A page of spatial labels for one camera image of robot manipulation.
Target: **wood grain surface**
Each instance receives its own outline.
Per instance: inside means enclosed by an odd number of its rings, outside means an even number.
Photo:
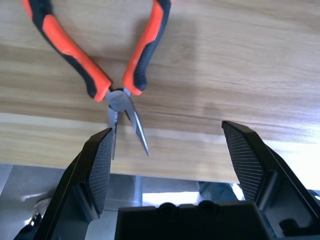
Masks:
[[[121,86],[151,0],[53,1],[70,36]],[[222,120],[258,132],[309,189],[320,189],[320,3],[176,0],[132,99],[151,156],[122,116],[114,173],[237,182]],[[21,1],[0,2],[0,161],[66,167],[107,127],[77,72]]]

